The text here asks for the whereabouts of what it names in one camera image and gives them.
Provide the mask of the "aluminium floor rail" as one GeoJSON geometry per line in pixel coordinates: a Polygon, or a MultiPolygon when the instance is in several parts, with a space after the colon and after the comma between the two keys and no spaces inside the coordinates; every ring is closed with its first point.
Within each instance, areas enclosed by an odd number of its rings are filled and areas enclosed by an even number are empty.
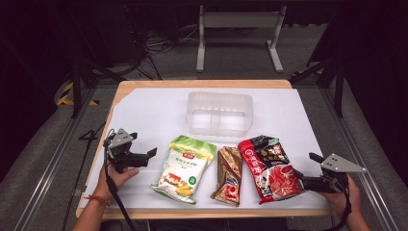
{"type": "MultiPolygon", "coordinates": [[[[329,108],[331,116],[334,117],[336,125],[346,143],[347,157],[352,161],[355,161],[357,164],[367,167],[368,164],[363,156],[363,152],[358,147],[357,142],[353,137],[353,133],[349,130],[344,118],[340,118],[336,112],[334,98],[331,95],[330,90],[322,90],[320,93],[325,104],[329,108]]],[[[367,173],[360,173],[358,178],[384,231],[400,231],[391,213],[390,207],[386,203],[385,197],[381,193],[378,184],[372,176],[372,168],[370,167],[367,173]]]]}
{"type": "Polygon", "coordinates": [[[74,118],[70,118],[67,125],[64,127],[64,132],[58,142],[57,147],[54,149],[53,155],[46,166],[43,174],[40,176],[36,188],[34,189],[30,200],[25,206],[18,222],[16,223],[13,231],[27,231],[34,217],[36,216],[38,209],[46,196],[52,182],[54,181],[55,175],[64,159],[67,146],[73,137],[73,134],[85,112],[86,107],[91,101],[95,89],[84,90],[84,96],[80,100],[83,104],[82,108],[79,110],[74,118]]]}

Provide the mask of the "white table sheet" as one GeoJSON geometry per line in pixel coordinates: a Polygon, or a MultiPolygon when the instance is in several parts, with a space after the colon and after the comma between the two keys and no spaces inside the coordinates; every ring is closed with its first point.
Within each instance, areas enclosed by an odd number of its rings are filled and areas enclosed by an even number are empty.
{"type": "MultiPolygon", "coordinates": [[[[186,122],[189,94],[193,88],[138,88],[120,100],[113,108],[107,129],[122,128],[136,132],[138,138],[131,150],[145,153],[155,148],[157,155],[140,174],[125,183],[118,193],[128,212],[139,217],[153,212],[205,209],[233,211],[232,206],[213,200],[210,195],[217,186],[217,163],[212,162],[199,182],[193,195],[194,205],[178,202],[154,192],[151,186],[158,182],[166,159],[168,146],[180,135],[191,136],[186,122]]],[[[207,141],[217,148],[236,146],[240,141],[266,135],[281,141],[293,167],[307,176],[320,175],[318,163],[309,154],[320,153],[309,118],[306,115],[297,90],[292,89],[220,89],[220,93],[249,95],[253,99],[253,123],[240,137],[202,136],[195,139],[207,141]]]]}

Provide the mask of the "person's right hand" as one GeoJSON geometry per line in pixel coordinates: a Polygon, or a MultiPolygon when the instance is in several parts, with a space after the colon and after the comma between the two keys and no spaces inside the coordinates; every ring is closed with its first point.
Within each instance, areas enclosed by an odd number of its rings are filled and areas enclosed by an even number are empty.
{"type": "MultiPolygon", "coordinates": [[[[357,218],[361,216],[361,204],[362,199],[360,195],[360,190],[355,184],[354,180],[348,176],[348,194],[349,194],[349,202],[351,204],[351,213],[349,214],[349,218],[357,218]]],[[[328,192],[321,192],[322,195],[332,206],[334,211],[341,217],[344,214],[346,198],[343,193],[328,193],[328,192]]]]}

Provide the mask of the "red black food packet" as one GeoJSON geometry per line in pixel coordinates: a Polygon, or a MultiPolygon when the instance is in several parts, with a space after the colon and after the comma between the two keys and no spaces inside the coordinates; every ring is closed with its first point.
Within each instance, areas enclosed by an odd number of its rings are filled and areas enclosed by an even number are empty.
{"type": "Polygon", "coordinates": [[[238,149],[246,162],[260,196],[260,204],[289,199],[303,193],[280,140],[258,136],[241,141],[238,149]]]}

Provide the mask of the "person's left hand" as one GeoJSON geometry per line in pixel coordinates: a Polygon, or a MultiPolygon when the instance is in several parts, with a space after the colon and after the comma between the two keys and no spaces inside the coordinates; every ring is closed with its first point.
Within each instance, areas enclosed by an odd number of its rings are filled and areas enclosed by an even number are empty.
{"type": "Polygon", "coordinates": [[[110,200],[113,198],[113,192],[118,192],[128,180],[139,173],[138,168],[128,167],[119,173],[113,165],[106,164],[101,168],[97,186],[92,194],[104,200],[110,200]]]}

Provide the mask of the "white metal stand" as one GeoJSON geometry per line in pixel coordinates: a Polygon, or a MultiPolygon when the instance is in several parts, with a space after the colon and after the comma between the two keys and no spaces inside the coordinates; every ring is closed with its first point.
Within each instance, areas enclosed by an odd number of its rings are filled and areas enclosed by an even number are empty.
{"type": "Polygon", "coordinates": [[[272,12],[207,12],[199,9],[196,71],[203,72],[205,64],[205,30],[207,28],[271,28],[272,38],[266,41],[275,71],[283,72],[276,44],[283,26],[287,7],[272,12]]]}

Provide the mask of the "yellow black hazard tape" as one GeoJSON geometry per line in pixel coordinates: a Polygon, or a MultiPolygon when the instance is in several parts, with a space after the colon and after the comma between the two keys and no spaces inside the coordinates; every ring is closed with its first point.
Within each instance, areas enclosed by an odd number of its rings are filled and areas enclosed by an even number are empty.
{"type": "MultiPolygon", "coordinates": [[[[74,100],[70,100],[68,99],[68,95],[70,93],[70,91],[73,90],[73,82],[69,81],[66,86],[64,87],[64,90],[62,92],[62,95],[60,96],[60,98],[57,100],[57,105],[68,105],[68,106],[74,106],[74,100]]],[[[90,106],[98,106],[99,105],[99,100],[91,100],[89,102],[90,106]]]]}

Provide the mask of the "green white food packet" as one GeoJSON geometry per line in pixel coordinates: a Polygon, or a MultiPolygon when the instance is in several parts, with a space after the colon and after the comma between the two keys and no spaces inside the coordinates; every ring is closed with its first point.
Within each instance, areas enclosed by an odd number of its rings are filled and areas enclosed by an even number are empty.
{"type": "Polygon", "coordinates": [[[161,177],[151,188],[173,200],[195,204],[193,199],[199,182],[212,162],[217,147],[205,141],[179,136],[168,147],[161,177]]]}

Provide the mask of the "black metal stand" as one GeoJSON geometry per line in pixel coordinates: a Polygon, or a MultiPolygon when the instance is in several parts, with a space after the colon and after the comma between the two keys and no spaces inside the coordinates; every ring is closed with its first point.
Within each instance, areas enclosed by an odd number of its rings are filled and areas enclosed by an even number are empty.
{"type": "Polygon", "coordinates": [[[98,85],[94,70],[118,83],[125,81],[125,78],[109,70],[101,60],[101,57],[107,54],[107,49],[92,10],[87,10],[85,6],[75,6],[67,8],[67,14],[71,24],[68,42],[73,83],[72,117],[76,118],[85,105],[81,93],[82,84],[85,84],[87,89],[94,89],[98,85]]]}
{"type": "Polygon", "coordinates": [[[325,61],[314,64],[311,67],[295,72],[289,82],[293,85],[306,77],[321,71],[316,84],[320,89],[328,89],[332,82],[335,82],[334,109],[339,118],[343,117],[343,89],[344,89],[344,66],[341,58],[329,58],[325,61]]]}

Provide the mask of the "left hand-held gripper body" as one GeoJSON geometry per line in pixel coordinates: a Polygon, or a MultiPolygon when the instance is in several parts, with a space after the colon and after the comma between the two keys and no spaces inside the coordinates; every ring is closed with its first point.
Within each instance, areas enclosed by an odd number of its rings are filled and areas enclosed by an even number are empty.
{"type": "Polygon", "coordinates": [[[149,159],[146,154],[130,151],[133,140],[128,132],[120,128],[107,137],[106,151],[108,159],[119,173],[125,167],[146,167],[149,159]]]}

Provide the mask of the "clear plastic container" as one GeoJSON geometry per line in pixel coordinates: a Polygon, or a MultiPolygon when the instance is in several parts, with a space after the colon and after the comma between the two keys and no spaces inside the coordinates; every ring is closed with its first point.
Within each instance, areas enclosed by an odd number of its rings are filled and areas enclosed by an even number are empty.
{"type": "Polygon", "coordinates": [[[239,93],[194,91],[189,94],[189,132],[202,136],[243,137],[254,121],[253,99],[239,93]]]}

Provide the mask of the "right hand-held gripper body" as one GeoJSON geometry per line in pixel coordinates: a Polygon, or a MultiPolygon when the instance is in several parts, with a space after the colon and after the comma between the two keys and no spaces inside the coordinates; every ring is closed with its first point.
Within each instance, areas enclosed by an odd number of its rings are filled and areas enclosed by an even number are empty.
{"type": "Polygon", "coordinates": [[[302,184],[305,190],[321,193],[343,193],[348,186],[347,175],[350,172],[367,171],[365,167],[358,166],[337,154],[331,154],[324,158],[324,161],[319,165],[321,168],[319,177],[304,176],[302,184]]]}

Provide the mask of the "gold brown food packet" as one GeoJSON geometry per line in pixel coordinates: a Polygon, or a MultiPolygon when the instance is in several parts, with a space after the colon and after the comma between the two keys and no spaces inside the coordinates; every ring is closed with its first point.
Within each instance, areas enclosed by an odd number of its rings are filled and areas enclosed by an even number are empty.
{"type": "Polygon", "coordinates": [[[240,206],[243,159],[237,147],[223,146],[217,152],[217,188],[211,198],[240,206]]]}

